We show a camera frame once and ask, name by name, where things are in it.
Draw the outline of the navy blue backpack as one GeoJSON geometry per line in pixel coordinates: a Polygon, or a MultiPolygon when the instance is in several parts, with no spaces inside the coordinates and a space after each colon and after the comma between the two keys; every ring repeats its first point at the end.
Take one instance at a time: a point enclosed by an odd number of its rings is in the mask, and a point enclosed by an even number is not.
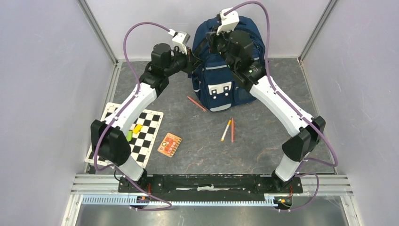
{"type": "Polygon", "coordinates": [[[233,80],[232,72],[222,57],[209,52],[206,33],[218,24],[218,19],[212,18],[198,26],[194,35],[193,53],[202,60],[202,64],[188,74],[201,104],[212,112],[256,100],[233,80]]]}

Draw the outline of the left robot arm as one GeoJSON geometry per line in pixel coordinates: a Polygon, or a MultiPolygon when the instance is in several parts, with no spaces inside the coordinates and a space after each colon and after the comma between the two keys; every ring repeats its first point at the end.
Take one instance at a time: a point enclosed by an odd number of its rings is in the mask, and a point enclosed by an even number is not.
{"type": "Polygon", "coordinates": [[[190,47],[171,48],[166,43],[154,46],[151,61],[146,65],[134,91],[106,119],[94,120],[90,126],[93,160],[100,157],[109,161],[126,177],[137,192],[144,191],[148,179],[144,169],[131,156],[131,147],[126,135],[143,110],[155,101],[169,84],[169,77],[178,73],[191,73],[201,63],[190,47]]]}

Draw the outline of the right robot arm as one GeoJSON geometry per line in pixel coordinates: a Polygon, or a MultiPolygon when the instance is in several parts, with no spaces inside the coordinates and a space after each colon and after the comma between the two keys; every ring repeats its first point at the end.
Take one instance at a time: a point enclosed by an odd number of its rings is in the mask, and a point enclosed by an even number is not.
{"type": "Polygon", "coordinates": [[[279,87],[263,64],[253,58],[254,44],[249,33],[208,32],[211,53],[226,62],[237,84],[261,101],[283,124],[291,138],[282,145],[283,157],[272,173],[272,187],[286,191],[304,158],[323,137],[325,120],[299,108],[279,87]]]}

